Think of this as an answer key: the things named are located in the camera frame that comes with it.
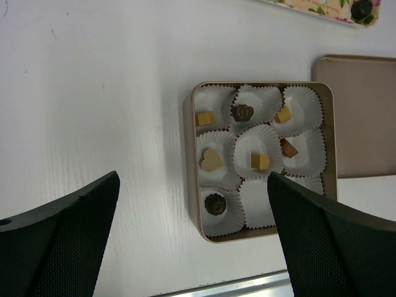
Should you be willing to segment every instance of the heart-shaped chocolate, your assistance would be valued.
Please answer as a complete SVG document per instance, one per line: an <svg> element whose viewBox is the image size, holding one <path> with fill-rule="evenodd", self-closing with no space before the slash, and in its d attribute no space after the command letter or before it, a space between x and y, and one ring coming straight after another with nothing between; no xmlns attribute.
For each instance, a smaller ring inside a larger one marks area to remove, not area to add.
<svg viewBox="0 0 396 297"><path fill-rule="evenodd" d="M204 160L200 167L206 172L215 171L224 166L223 160L220 158L216 150L210 148L204 153Z"/></svg>
<svg viewBox="0 0 396 297"><path fill-rule="evenodd" d="M235 106L231 112L236 122L248 122L254 114L253 107L245 104Z"/></svg>

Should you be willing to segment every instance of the dark chocolate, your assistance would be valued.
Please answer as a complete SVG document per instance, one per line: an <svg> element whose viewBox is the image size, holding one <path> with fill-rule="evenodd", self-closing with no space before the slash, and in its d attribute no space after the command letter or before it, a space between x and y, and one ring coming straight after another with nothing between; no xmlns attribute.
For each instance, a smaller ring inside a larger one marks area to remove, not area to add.
<svg viewBox="0 0 396 297"><path fill-rule="evenodd" d="M248 105L238 105L231 110L236 122L248 122L254 114L253 107Z"/></svg>
<svg viewBox="0 0 396 297"><path fill-rule="evenodd" d="M205 199L205 208L211 215L221 215L227 208L226 200L219 194L211 194Z"/></svg>
<svg viewBox="0 0 396 297"><path fill-rule="evenodd" d="M363 20L369 16L372 11L372 2L370 0L358 0L351 7L351 16L354 20Z"/></svg>

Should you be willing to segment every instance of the floral tray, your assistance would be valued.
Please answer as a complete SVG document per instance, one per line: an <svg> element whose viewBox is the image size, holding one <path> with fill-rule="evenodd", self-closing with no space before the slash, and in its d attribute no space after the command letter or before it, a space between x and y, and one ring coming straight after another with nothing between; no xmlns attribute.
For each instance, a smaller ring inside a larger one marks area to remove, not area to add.
<svg viewBox="0 0 396 297"><path fill-rule="evenodd" d="M381 0L263 0L359 27L375 25Z"/></svg>

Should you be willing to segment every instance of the crown-shaped chocolate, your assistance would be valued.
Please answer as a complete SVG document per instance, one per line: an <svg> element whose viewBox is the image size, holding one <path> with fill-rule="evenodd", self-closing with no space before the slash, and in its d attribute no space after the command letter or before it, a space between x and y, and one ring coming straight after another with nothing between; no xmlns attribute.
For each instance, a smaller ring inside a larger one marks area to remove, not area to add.
<svg viewBox="0 0 396 297"><path fill-rule="evenodd" d="M248 122L252 117L254 110L253 107L248 105L238 105L232 108L231 112L236 122Z"/></svg>

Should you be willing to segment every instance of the empty paper cup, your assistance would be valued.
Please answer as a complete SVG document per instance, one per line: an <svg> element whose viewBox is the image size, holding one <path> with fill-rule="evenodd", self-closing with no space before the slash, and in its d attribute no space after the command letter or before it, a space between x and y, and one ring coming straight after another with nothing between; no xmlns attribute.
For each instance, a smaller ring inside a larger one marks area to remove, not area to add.
<svg viewBox="0 0 396 297"><path fill-rule="evenodd" d="M195 114L212 111L215 123L196 127L198 133L223 129L230 126L230 106L235 97L236 89L222 85L201 87L194 96Z"/></svg>
<svg viewBox="0 0 396 297"><path fill-rule="evenodd" d="M265 170L253 169L252 154L268 155L269 167ZM272 171L282 172L280 141L271 126L261 124L238 136L234 149L234 168L243 178L261 178L268 176Z"/></svg>
<svg viewBox="0 0 396 297"><path fill-rule="evenodd" d="M319 176L326 167L324 138L319 128L301 133L299 136L287 137L298 154L293 158L283 157L283 164L288 175Z"/></svg>
<svg viewBox="0 0 396 297"><path fill-rule="evenodd" d="M300 186L306 187L312 192L318 193L320 195L324 194L322 178L320 176L314 176L311 178L297 178L286 176L288 179L298 183Z"/></svg>
<svg viewBox="0 0 396 297"><path fill-rule="evenodd" d="M239 189L239 196L248 228L275 226L268 197L267 178L246 180Z"/></svg>
<svg viewBox="0 0 396 297"><path fill-rule="evenodd" d="M209 195L218 194L225 198L226 209L220 215L211 215L205 208ZM216 188L200 189L202 225L206 236L222 236L238 232L244 225L244 215L238 192L227 192Z"/></svg>
<svg viewBox="0 0 396 297"><path fill-rule="evenodd" d="M288 87L283 94L291 120L283 124L275 120L272 122L280 137L296 136L322 124L321 101L313 90L307 87Z"/></svg>
<svg viewBox="0 0 396 297"><path fill-rule="evenodd" d="M200 186L219 187L228 191L239 188L241 179L236 174L232 162L235 139L235 136L229 131L206 132L197 137ZM219 159L223 165L211 168L210 166L218 163Z"/></svg>
<svg viewBox="0 0 396 297"><path fill-rule="evenodd" d="M246 122L237 122L234 118L231 118L231 131L236 135L256 124L271 122L282 107L282 95L276 87L252 87L251 85L244 85L238 90L233 101L231 116L233 114L232 108L240 105L252 107L253 115Z"/></svg>

